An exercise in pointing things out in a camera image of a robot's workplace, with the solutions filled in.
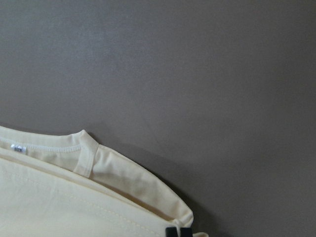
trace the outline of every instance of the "folded shirt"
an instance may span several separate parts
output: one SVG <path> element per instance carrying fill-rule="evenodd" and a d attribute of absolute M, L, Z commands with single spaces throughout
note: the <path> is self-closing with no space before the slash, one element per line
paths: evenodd
<path fill-rule="evenodd" d="M 85 130 L 0 126 L 0 236 L 165 237 L 192 211 L 159 178 Z M 194 237 L 207 237 L 197 233 Z"/>

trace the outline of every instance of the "shirt front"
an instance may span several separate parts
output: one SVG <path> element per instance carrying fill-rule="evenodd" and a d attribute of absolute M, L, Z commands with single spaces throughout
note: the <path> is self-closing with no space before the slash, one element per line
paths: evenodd
<path fill-rule="evenodd" d="M 0 193 L 6 237 L 164 237 L 165 228 L 193 221 L 166 184 L 85 130 L 55 136 L 0 126 Z"/>

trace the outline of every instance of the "shirt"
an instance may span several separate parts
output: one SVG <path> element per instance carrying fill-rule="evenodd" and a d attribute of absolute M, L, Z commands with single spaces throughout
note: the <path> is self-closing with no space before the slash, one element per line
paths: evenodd
<path fill-rule="evenodd" d="M 159 178 L 85 130 L 57 136 L 0 126 L 1 237 L 164 237 L 192 221 Z"/>

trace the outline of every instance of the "size label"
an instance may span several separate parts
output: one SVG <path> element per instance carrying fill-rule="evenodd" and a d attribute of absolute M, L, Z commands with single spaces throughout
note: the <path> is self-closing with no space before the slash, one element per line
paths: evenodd
<path fill-rule="evenodd" d="M 22 146 L 19 146 L 19 145 L 16 145 L 16 144 L 12 144 L 11 145 L 11 149 L 16 151 L 16 152 L 23 153 L 23 154 L 26 153 L 26 147 L 22 147 Z"/>

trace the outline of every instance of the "gray table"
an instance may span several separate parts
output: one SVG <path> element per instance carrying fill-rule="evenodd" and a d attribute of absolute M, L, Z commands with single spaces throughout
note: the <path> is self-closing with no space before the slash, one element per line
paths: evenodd
<path fill-rule="evenodd" d="M 0 124 L 85 129 L 194 232 L 316 235 L 315 1 L 3 0 Z"/>

